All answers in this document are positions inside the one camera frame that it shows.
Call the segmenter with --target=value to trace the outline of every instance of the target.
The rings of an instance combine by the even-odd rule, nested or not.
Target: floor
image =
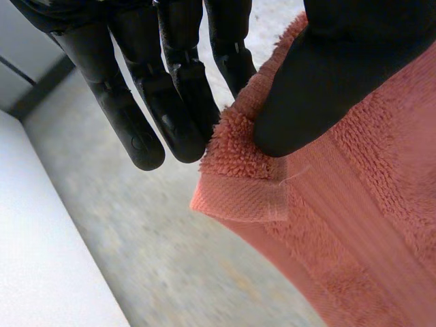
[[[302,0],[254,1],[246,43],[258,67],[302,9]],[[232,97],[213,63],[206,19],[201,38],[200,58],[222,108]],[[261,255],[189,210],[197,164],[167,155],[154,172],[133,166],[78,72],[25,127],[132,327],[324,326]]]

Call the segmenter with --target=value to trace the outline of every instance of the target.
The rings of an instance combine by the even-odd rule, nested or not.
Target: gray baseboard
[[[71,60],[64,56],[8,110],[8,113],[20,121],[24,120],[74,68]]]

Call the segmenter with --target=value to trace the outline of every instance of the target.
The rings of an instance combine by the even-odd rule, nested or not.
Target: pink towel
[[[307,20],[222,115],[192,208],[265,255],[327,324],[436,326],[436,44],[283,159],[253,119]]]

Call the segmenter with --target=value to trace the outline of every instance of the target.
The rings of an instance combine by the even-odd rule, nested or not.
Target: robotic hand
[[[309,25],[277,72],[255,143],[297,151],[436,40],[436,0],[305,0]]]
[[[202,0],[11,0],[51,33],[82,72],[133,163],[158,168],[165,151],[114,57],[112,32],[133,81],[173,155],[198,160],[219,120],[198,58]],[[255,73],[245,48],[251,0],[206,0],[215,62],[232,94]],[[169,73],[161,60],[163,52]]]

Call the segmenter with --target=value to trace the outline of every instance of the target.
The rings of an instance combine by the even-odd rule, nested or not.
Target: coral towel
[[[265,255],[334,327],[436,326],[436,44],[283,159],[253,119],[290,44],[222,115],[192,208]]]

